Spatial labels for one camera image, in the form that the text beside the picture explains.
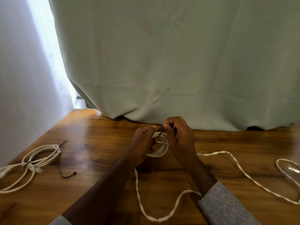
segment hand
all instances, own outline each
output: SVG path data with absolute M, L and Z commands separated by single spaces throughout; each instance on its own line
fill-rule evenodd
M 153 125 L 152 127 L 140 127 L 135 131 L 132 145 L 128 149 L 127 155 L 137 161 L 136 166 L 144 161 L 145 155 L 147 153 L 153 152 L 151 146 L 155 144 L 155 139 L 152 138 L 155 132 L 155 125 Z
M 176 136 L 170 124 L 177 128 Z M 193 130 L 182 117 L 169 117 L 164 122 L 163 128 L 168 134 L 171 151 L 182 166 L 185 167 L 187 164 L 199 160 L 195 150 Z

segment person's left hand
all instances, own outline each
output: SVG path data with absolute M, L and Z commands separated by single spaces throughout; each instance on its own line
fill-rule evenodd
M 137 161 L 136 165 L 139 165 L 144 161 L 147 153 L 153 152 L 151 146 L 155 144 L 155 140 L 152 138 L 155 132 L 155 125 L 152 127 L 143 126 L 135 131 L 132 145 L 128 149 L 127 153 L 132 159 Z

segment person's right hand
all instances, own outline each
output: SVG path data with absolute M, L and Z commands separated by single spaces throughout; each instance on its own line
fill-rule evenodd
M 170 124 L 177 128 L 176 136 Z M 169 117 L 164 122 L 163 128 L 168 134 L 171 151 L 182 166 L 199 160 L 195 150 L 193 130 L 182 117 Z

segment wood grain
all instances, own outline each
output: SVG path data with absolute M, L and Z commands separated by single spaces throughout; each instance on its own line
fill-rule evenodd
M 20 162 L 25 154 L 45 144 L 62 147 L 59 167 L 47 165 L 42 174 L 25 188 L 0 195 L 0 224 L 49 224 L 83 195 L 122 156 L 130 146 L 134 131 L 144 124 L 122 118 L 112 120 L 96 110 L 77 110 L 68 114 L 11 163 Z M 291 199 L 298 199 L 295 186 L 283 178 L 274 161 L 277 158 L 300 162 L 300 126 L 281 127 L 268 131 L 195 131 L 199 153 L 231 152 L 244 171 L 263 186 Z M 201 157 L 237 199 L 261 224 L 300 224 L 300 206 L 275 197 L 259 188 L 236 168 L 227 156 Z M 18 170 L 0 182 L 0 188 L 13 183 L 22 173 Z M 300 175 L 291 173 L 298 181 Z M 168 215 L 178 195 L 196 187 L 189 175 L 168 151 L 161 158 L 146 158 L 138 168 L 141 201 L 148 215 Z M 206 224 L 197 208 L 197 197 L 185 195 L 168 221 L 160 224 Z M 125 185 L 111 213 L 108 224 L 157 224 L 141 213 L 135 192 L 135 177 Z

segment gray sleeve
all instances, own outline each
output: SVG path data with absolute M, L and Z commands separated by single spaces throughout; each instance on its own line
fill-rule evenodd
M 220 182 L 214 184 L 198 203 L 213 225 L 260 224 Z
M 72 225 L 72 223 L 70 223 L 65 217 L 60 215 L 55 220 L 53 220 L 50 225 Z

